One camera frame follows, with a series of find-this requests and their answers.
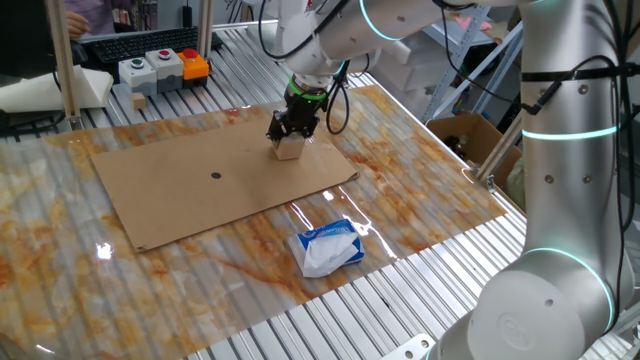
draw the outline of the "cardboard sheet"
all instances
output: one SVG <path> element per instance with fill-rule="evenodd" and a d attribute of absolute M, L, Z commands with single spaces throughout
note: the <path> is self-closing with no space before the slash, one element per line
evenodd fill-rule
<path fill-rule="evenodd" d="M 92 157 L 133 246 L 146 251 L 356 178 L 328 139 L 280 161 L 253 121 Z"/>

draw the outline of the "green button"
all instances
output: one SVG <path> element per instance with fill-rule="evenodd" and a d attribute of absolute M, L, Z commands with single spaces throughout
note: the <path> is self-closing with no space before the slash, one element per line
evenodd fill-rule
<path fill-rule="evenodd" d="M 134 69 L 142 69 L 144 67 L 144 62 L 142 62 L 142 59 L 133 59 L 131 60 L 131 66 Z"/>

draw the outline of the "keyboard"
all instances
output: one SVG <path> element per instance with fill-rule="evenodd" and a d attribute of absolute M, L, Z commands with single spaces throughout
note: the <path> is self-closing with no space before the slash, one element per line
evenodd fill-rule
<path fill-rule="evenodd" d="M 196 49 L 197 44 L 198 28 L 190 27 L 100 40 L 90 43 L 89 47 L 102 63 L 113 64 L 144 56 L 147 51 L 171 48 L 179 53 L 185 49 Z M 218 49 L 222 44 L 220 37 L 213 33 L 211 49 Z"/>

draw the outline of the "metal pole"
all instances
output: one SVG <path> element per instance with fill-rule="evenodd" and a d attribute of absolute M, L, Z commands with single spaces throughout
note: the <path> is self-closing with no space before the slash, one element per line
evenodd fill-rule
<path fill-rule="evenodd" d="M 447 106 L 449 106 L 449 104 L 451 104 L 451 102 L 456 101 L 456 99 L 458 98 L 458 96 L 460 96 L 460 94 L 462 94 L 462 92 L 464 91 L 464 89 L 467 88 L 467 86 L 469 86 L 469 84 L 471 84 L 471 82 L 469 80 L 474 80 L 475 78 L 477 78 L 480 73 L 493 61 L 493 59 L 495 59 L 498 55 L 500 55 L 500 53 L 509 45 L 511 44 L 511 42 L 513 41 L 513 39 L 520 34 L 520 32 L 522 31 L 522 22 L 520 22 L 508 35 L 507 37 L 505 37 L 504 42 L 502 42 L 502 44 L 498 45 L 498 47 L 496 47 L 495 49 L 493 49 L 493 51 L 480 63 L 480 65 L 478 65 L 478 67 L 473 70 L 471 72 L 471 74 L 469 74 L 469 76 L 467 77 L 467 80 L 463 81 L 462 84 L 460 84 L 460 86 L 458 86 L 456 88 L 456 90 L 453 92 L 453 94 L 451 94 L 447 100 L 443 101 L 442 104 L 440 104 L 440 106 L 438 107 L 438 109 L 435 110 L 435 112 L 432 114 L 431 118 L 423 118 L 423 120 L 431 120 L 434 119 L 435 117 L 437 117 L 438 115 L 440 115 L 440 113 L 442 113 Z"/>
<path fill-rule="evenodd" d="M 522 30 L 520 30 L 519 34 L 516 35 L 516 38 L 514 38 L 511 44 L 509 44 L 509 48 L 507 49 L 507 51 L 505 51 L 504 58 L 500 62 L 500 65 L 498 65 L 498 68 L 496 69 L 495 73 L 491 77 L 491 80 L 486 86 L 487 90 L 491 92 L 496 91 L 498 85 L 500 85 L 500 83 L 502 82 L 502 79 L 504 79 L 505 75 L 507 75 L 509 68 L 511 68 L 511 64 L 513 64 L 513 62 L 516 60 L 516 57 L 518 57 L 520 50 L 522 50 L 522 44 Z M 490 100 L 491 95 L 488 92 L 484 91 L 482 95 L 480 95 L 480 98 L 476 102 L 476 105 L 473 107 L 472 112 L 481 114 L 489 104 Z"/>
<path fill-rule="evenodd" d="M 478 178 L 481 184 L 488 183 L 489 177 L 502 165 L 504 159 L 509 155 L 513 146 L 522 136 L 523 114 L 524 110 L 520 110 L 520 113 L 516 116 L 516 119 L 513 120 L 507 132 L 504 133 L 502 139 L 500 139 L 496 147 L 493 148 L 484 164 L 480 166 L 476 178 Z"/>
<path fill-rule="evenodd" d="M 76 76 L 73 71 L 71 43 L 67 29 L 67 11 L 62 0 L 46 0 L 46 4 L 67 123 L 70 130 L 82 129 Z"/>
<path fill-rule="evenodd" d="M 211 55 L 213 37 L 214 0 L 200 0 L 200 21 L 198 23 L 198 53 L 205 60 Z"/>
<path fill-rule="evenodd" d="M 489 6 L 478 6 L 476 8 L 476 11 L 473 15 L 473 19 L 471 20 L 471 24 L 469 24 L 469 27 L 464 32 L 464 35 L 460 40 L 459 50 L 451 54 L 451 62 L 453 62 L 453 64 L 458 69 L 462 65 L 462 61 L 464 60 L 464 57 L 467 56 L 467 52 L 469 52 L 469 48 L 473 43 L 473 39 L 476 37 L 476 34 L 478 33 L 478 31 L 480 31 L 482 22 L 487 18 L 487 14 L 489 13 L 490 9 L 491 7 Z M 447 71 L 444 73 L 442 80 L 440 81 L 435 91 L 433 92 L 433 96 L 431 97 L 431 102 L 429 102 L 429 106 L 427 107 L 427 110 L 422 116 L 423 122 L 431 120 L 435 117 L 434 114 L 436 113 L 436 109 L 438 108 L 438 105 L 440 105 L 440 102 L 442 101 L 444 94 L 446 94 L 447 90 L 449 89 L 449 85 L 451 85 L 451 83 L 453 82 L 453 79 L 455 79 L 456 74 L 457 72 L 452 67 L 449 67 Z"/>

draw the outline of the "tissue box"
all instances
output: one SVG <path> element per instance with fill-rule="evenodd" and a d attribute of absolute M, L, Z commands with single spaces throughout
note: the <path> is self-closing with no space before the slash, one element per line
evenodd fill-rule
<path fill-rule="evenodd" d="M 294 235 L 287 240 L 304 277 L 322 277 L 362 261 L 364 247 L 349 220 Z"/>

